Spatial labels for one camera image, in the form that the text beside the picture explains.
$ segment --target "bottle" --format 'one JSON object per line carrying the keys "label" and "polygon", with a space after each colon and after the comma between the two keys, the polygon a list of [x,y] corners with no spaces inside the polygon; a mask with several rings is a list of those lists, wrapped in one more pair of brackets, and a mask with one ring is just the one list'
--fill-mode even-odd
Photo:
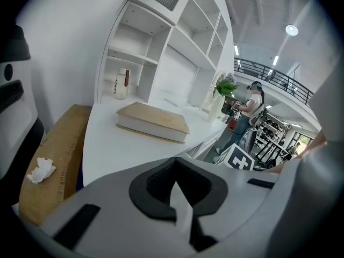
{"label": "bottle", "polygon": [[124,68],[120,68],[118,70],[116,81],[114,83],[113,94],[114,97],[117,99],[125,99],[128,94],[128,87],[125,86],[126,84],[126,72],[127,70]]}

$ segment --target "jeans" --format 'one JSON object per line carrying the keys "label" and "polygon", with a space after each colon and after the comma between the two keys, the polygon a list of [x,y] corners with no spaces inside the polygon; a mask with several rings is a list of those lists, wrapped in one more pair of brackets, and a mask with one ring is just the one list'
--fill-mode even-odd
{"label": "jeans", "polygon": [[242,114],[238,120],[238,123],[236,124],[231,139],[229,142],[227,142],[225,147],[220,150],[220,153],[228,149],[232,144],[238,144],[240,142],[241,138],[245,135],[245,132],[250,128],[248,121],[249,117]]}

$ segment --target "ceiling light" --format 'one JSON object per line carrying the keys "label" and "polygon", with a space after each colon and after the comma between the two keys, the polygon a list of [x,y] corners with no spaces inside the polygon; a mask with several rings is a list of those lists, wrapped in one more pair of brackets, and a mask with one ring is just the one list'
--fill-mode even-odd
{"label": "ceiling light", "polygon": [[273,65],[276,65],[276,63],[277,63],[277,60],[278,60],[278,55],[277,55],[277,56],[275,56],[275,60],[274,60],[274,63],[273,63]]}
{"label": "ceiling light", "polygon": [[235,49],[235,54],[236,54],[236,55],[239,55],[238,47],[237,47],[237,46],[234,46],[234,49]]}
{"label": "ceiling light", "polygon": [[287,34],[291,35],[292,37],[296,36],[299,33],[299,30],[294,25],[288,25],[285,27],[285,31]]}

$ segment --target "white t-shirt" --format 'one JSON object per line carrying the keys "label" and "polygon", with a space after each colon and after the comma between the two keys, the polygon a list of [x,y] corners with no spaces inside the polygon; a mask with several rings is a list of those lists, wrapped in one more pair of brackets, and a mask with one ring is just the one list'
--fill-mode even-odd
{"label": "white t-shirt", "polygon": [[258,94],[253,94],[246,106],[249,107],[250,103],[254,103],[253,108],[250,113],[241,112],[244,116],[252,116],[252,114],[260,107],[260,105],[262,105],[262,96]]}

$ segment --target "railing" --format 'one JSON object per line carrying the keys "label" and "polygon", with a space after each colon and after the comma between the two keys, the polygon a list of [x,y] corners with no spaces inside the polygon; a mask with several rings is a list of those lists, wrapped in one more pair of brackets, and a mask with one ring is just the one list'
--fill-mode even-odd
{"label": "railing", "polygon": [[302,103],[308,103],[308,100],[313,96],[313,92],[303,86],[301,83],[292,79],[291,77],[275,70],[271,67],[249,61],[246,59],[235,58],[234,59],[234,70],[240,73],[254,76],[258,80],[267,81],[287,93],[294,96]]}

